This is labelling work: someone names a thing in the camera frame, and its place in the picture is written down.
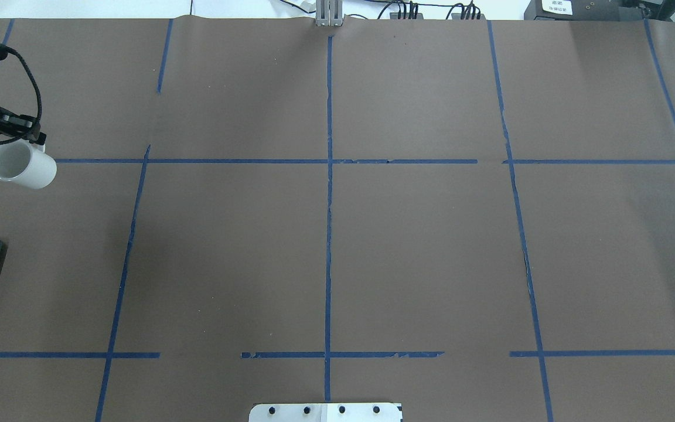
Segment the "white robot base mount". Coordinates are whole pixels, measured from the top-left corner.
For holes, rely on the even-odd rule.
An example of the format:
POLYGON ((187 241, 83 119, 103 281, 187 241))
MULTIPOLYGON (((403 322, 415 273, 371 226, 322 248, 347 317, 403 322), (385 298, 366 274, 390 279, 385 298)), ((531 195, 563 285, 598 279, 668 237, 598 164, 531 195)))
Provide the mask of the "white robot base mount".
POLYGON ((403 421, 397 403, 278 403, 255 405, 249 421, 403 421))

